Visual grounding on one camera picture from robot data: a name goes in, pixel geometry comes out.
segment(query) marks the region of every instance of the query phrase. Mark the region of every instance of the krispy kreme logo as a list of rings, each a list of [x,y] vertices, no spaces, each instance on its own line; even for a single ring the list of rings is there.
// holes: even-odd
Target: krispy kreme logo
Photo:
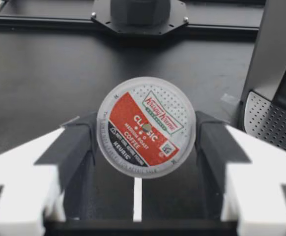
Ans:
[[[173,134],[183,128],[183,125],[164,109],[152,91],[144,99],[143,105],[152,118],[169,134]]]

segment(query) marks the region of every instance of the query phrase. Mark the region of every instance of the white stripe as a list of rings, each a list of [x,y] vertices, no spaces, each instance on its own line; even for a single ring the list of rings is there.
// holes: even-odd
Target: white stripe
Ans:
[[[142,221],[142,179],[134,178],[133,221]]]

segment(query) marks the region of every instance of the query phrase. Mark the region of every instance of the black bracket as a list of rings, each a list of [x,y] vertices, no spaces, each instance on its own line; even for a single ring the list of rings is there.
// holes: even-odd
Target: black bracket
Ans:
[[[171,0],[171,11],[169,18],[155,26],[129,26],[117,24],[111,17],[111,0],[95,0],[91,19],[117,34],[123,35],[146,35],[161,36],[181,26],[188,24],[186,4],[179,0]]]

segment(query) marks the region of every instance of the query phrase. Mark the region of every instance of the metal grille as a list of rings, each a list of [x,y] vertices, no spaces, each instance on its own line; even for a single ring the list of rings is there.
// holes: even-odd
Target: metal grille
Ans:
[[[250,92],[245,109],[248,134],[286,150],[286,111],[254,92]]]

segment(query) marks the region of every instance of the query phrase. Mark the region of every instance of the black holder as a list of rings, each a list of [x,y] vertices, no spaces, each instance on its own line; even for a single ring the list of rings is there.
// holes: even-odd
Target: black holder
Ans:
[[[91,19],[117,34],[160,36],[188,24],[178,0],[96,0]]]

